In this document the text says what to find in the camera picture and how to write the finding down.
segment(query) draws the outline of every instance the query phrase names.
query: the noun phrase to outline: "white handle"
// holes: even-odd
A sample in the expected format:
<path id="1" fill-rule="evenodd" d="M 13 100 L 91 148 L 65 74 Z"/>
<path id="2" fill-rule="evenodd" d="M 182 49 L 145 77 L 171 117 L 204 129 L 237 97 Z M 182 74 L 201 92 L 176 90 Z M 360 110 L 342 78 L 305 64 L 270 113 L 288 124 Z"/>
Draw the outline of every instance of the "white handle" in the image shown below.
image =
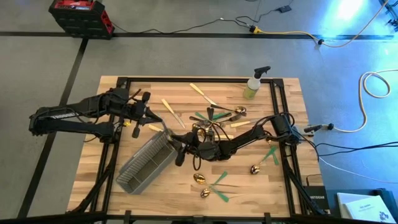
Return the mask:
<path id="1" fill-rule="evenodd" d="M 243 122 L 233 123 L 233 124 L 231 124 L 231 128 L 240 127 L 242 125 L 250 124 L 250 123 L 251 123 L 250 121 L 243 121 Z"/>
<path id="2" fill-rule="evenodd" d="M 193 83 L 189 84 L 194 90 L 196 90 L 199 94 L 204 96 L 205 94 Z"/>
<path id="3" fill-rule="evenodd" d="M 228 135 L 228 137 L 229 137 L 230 139 L 234 138 L 234 136 L 233 136 L 233 135 L 230 135 L 230 134 Z M 225 134 L 221 134 L 221 135 L 220 135 L 220 138 L 221 138 L 221 139 L 226 139 Z"/>
<path id="4" fill-rule="evenodd" d="M 153 125 L 148 125 L 148 127 L 149 127 L 149 129 L 151 129 L 151 130 L 153 130 L 153 131 L 163 131 L 163 129 L 160 129 L 160 128 L 158 128 L 158 127 L 156 127 L 156 126 L 153 126 Z"/>
<path id="5" fill-rule="evenodd" d="M 162 99 L 162 103 L 164 104 L 164 106 L 169 109 L 169 111 L 174 114 L 173 109 L 170 107 L 170 105 L 167 103 L 167 101 L 165 99 Z"/>

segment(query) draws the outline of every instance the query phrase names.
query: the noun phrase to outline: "spoon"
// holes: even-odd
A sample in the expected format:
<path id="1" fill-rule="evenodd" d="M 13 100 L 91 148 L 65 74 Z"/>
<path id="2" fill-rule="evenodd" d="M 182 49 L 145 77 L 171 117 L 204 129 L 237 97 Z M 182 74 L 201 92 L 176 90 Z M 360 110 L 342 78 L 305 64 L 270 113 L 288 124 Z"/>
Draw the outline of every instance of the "spoon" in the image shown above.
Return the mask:
<path id="1" fill-rule="evenodd" d="M 218 106 L 218 105 L 210 105 L 210 107 L 224 109 L 224 110 L 228 110 L 228 111 L 234 111 L 237 114 L 242 114 L 243 116 L 246 116 L 246 108 L 243 106 L 237 106 L 237 107 L 235 107 L 235 110 L 227 109 L 227 108 L 224 108 L 224 107 Z"/>
<path id="2" fill-rule="evenodd" d="M 260 165 L 262 164 L 262 162 L 264 162 L 265 159 L 267 159 L 270 155 L 273 155 L 275 153 L 276 149 L 277 149 L 276 146 L 271 146 L 270 151 L 266 154 L 266 156 L 264 156 L 264 158 L 262 158 L 260 163 L 251 166 L 250 173 L 251 174 L 258 174 L 260 172 Z"/>
<path id="3" fill-rule="evenodd" d="M 226 177 L 227 174 L 228 173 L 226 171 L 224 171 L 223 174 L 218 178 L 218 180 L 214 184 L 208 185 L 208 188 L 210 190 L 212 190 L 214 193 L 216 193 L 221 199 L 223 199 L 224 202 L 228 202 L 229 198 L 227 196 L 225 196 L 224 194 L 222 194 L 221 192 L 217 191 L 213 186 L 216 185 L 220 180 L 224 179 L 224 177 Z M 201 174 L 194 174 L 193 179 L 198 184 L 206 184 L 207 185 L 205 176 L 203 176 Z M 205 198 L 205 197 L 209 196 L 210 190 L 208 188 L 206 188 L 200 192 L 201 198 Z"/>

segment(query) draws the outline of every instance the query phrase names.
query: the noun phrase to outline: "white cable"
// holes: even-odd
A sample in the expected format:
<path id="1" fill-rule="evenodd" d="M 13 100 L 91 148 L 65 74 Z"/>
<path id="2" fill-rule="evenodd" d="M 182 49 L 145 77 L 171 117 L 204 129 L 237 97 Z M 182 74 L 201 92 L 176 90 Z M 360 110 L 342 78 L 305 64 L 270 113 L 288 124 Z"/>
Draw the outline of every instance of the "white cable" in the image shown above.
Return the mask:
<path id="1" fill-rule="evenodd" d="M 398 184 L 398 182 L 391 182 L 391 181 L 385 181 L 385 180 L 377 180 L 377 179 L 372 178 L 372 177 L 366 177 L 365 175 L 357 174 L 357 173 L 354 173 L 354 172 L 351 172 L 351 171 L 344 170 L 344 169 L 342 169 L 342 168 L 333 166 L 333 165 L 331 165 L 330 163 L 328 163 L 327 161 L 323 160 L 321 157 L 319 157 L 319 159 L 322 160 L 326 165 L 331 166 L 331 167 L 333 167 L 333 168 L 335 168 L 335 169 L 338 169 L 338 170 L 347 172 L 347 173 L 349 173 L 349 174 L 354 174 L 354 175 L 357 175 L 357 176 L 359 176 L 359 177 L 364 177 L 364 178 L 367 178 L 367 179 L 369 179 L 369 180 L 375 180 L 375 181 L 382 182 L 382 183 L 387 183 L 387 184 Z"/>
<path id="2" fill-rule="evenodd" d="M 355 130 L 344 130 L 344 129 L 340 129 L 340 128 L 335 128 L 337 131 L 342 131 L 344 133 L 353 133 L 356 131 L 359 131 L 361 129 L 363 129 L 366 125 L 366 123 L 368 122 L 368 116 L 366 115 L 365 109 L 363 107 L 363 101 L 362 101 L 362 85 L 363 85 L 363 89 L 366 91 L 366 93 L 368 93 L 369 95 L 375 97 L 375 98 L 385 98 L 388 95 L 390 95 L 391 92 L 391 86 L 390 84 L 387 82 L 387 80 L 385 80 L 383 77 L 381 77 L 379 75 L 379 73 L 382 72 L 398 72 L 398 69 L 390 69 L 390 70 L 382 70 L 382 71 L 378 71 L 378 72 L 365 72 L 364 74 L 361 75 L 361 77 L 359 78 L 359 106 L 361 108 L 362 114 L 363 114 L 363 124 L 361 125 L 361 127 L 359 127 L 358 129 Z M 382 80 L 386 86 L 387 86 L 387 93 L 383 96 L 377 96 L 375 94 L 372 94 L 368 88 L 366 87 L 366 81 L 368 80 L 369 77 L 371 76 L 375 76 L 377 78 L 379 78 L 380 80 Z"/>

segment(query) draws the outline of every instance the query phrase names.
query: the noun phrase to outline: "black metal frame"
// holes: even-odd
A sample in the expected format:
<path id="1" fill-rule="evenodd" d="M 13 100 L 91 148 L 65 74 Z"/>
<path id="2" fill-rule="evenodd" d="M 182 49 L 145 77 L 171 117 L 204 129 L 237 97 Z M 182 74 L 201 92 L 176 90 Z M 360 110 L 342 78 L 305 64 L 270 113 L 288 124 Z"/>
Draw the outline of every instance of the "black metal frame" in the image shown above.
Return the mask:
<path id="1" fill-rule="evenodd" d="M 246 83 L 247 78 L 132 78 L 132 77 L 119 77 L 116 83 L 117 87 L 130 89 L 132 82 L 210 82 L 210 83 Z M 289 112 L 287 107 L 287 100 L 284 89 L 283 79 L 262 79 L 261 83 L 270 84 L 272 106 L 274 113 L 279 113 L 278 102 L 276 97 L 276 87 L 280 90 L 280 96 L 282 99 L 282 107 L 284 112 Z M 109 120 L 114 122 L 115 116 L 110 116 Z M 343 220 L 340 218 L 328 217 L 326 215 L 320 215 L 317 207 L 314 206 L 314 202 L 306 193 L 300 176 L 300 167 L 297 160 L 296 146 L 287 146 L 284 143 L 280 143 L 280 153 L 282 158 L 282 167 L 284 173 L 285 189 L 287 194 L 287 201 L 289 205 L 290 217 L 286 218 L 273 218 L 269 213 L 264 213 L 264 217 L 204 217 L 204 216 L 162 216 L 162 215 L 131 215 L 131 211 L 126 211 L 125 215 L 108 215 L 109 198 L 111 196 L 111 187 L 113 181 L 113 175 L 116 167 L 116 159 L 119 151 L 119 142 L 123 128 L 118 128 L 115 131 L 115 141 L 113 144 L 113 151 L 111 159 L 108 165 L 105 167 L 106 156 L 109 151 L 110 144 L 104 143 L 101 159 L 99 161 L 98 173 L 96 177 L 96 183 L 90 190 L 86 198 L 72 211 L 61 215 L 47 215 L 41 217 L 29 217 L 29 218 L 17 218 L 0 220 L 0 224 L 10 223 L 87 223 L 103 221 L 106 223 L 107 220 L 124 220 L 124 223 L 130 224 L 136 220 L 180 220 L 188 222 L 215 222 L 215 221 L 231 221 L 231 222 L 292 222 L 292 223 L 316 223 L 322 220 L 323 223 L 372 223 L 363 222 L 357 220 Z M 290 154 L 293 169 L 290 168 L 287 160 L 286 148 L 290 148 Z M 106 189 L 104 194 L 104 200 L 100 212 L 97 212 L 98 193 L 103 183 L 106 182 Z M 301 214 L 296 214 L 294 207 L 294 199 L 292 193 L 292 186 L 290 181 L 296 186 L 298 190 L 298 196 L 300 201 Z M 90 211 L 85 212 L 88 206 L 91 204 Z"/>
<path id="2" fill-rule="evenodd" d="M 384 3 L 386 3 L 386 1 L 387 0 L 379 0 L 380 4 L 382 4 L 382 5 Z M 398 5 L 396 5 L 396 3 L 398 1 L 396 1 L 394 4 L 390 4 L 390 2 L 386 4 L 386 9 L 387 9 L 386 13 L 390 14 L 390 16 L 391 16 L 390 21 L 388 21 L 387 23 L 394 27 L 394 31 L 398 32 L 398 15 L 397 15 L 397 11 L 395 8 L 398 6 Z"/>

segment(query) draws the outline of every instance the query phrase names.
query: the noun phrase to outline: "spray bottle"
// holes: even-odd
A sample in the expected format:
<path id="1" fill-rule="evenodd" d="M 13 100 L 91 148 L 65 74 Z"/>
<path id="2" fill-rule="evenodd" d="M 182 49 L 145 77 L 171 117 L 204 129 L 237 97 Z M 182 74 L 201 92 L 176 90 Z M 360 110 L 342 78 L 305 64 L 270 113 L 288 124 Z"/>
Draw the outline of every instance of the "spray bottle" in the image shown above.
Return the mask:
<path id="1" fill-rule="evenodd" d="M 254 98 L 258 89 L 260 89 L 261 86 L 260 83 L 261 75 L 264 72 L 267 73 L 268 70 L 270 69 L 271 69 L 270 66 L 254 69 L 254 75 L 248 80 L 248 85 L 246 86 L 246 89 L 243 92 L 243 97 L 249 100 Z"/>

